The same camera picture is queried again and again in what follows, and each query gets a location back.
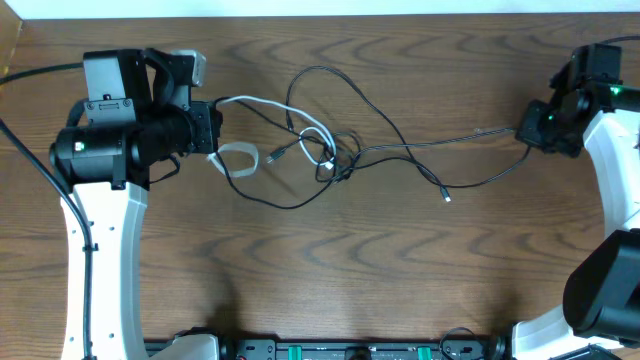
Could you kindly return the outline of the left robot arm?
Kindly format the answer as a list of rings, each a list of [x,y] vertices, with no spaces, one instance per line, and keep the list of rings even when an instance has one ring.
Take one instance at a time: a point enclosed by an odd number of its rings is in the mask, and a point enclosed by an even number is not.
[[[68,243],[66,359],[144,359],[140,236],[150,169],[217,150],[220,113],[195,101],[205,57],[194,50],[88,52],[86,125],[50,148]]]

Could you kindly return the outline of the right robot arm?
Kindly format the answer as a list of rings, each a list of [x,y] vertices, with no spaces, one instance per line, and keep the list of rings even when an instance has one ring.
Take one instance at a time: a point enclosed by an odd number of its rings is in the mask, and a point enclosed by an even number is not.
[[[569,276],[561,305],[513,326],[512,359],[611,359],[639,345],[639,90],[620,77],[621,38],[576,48],[529,103],[516,139],[592,161],[603,242]]]

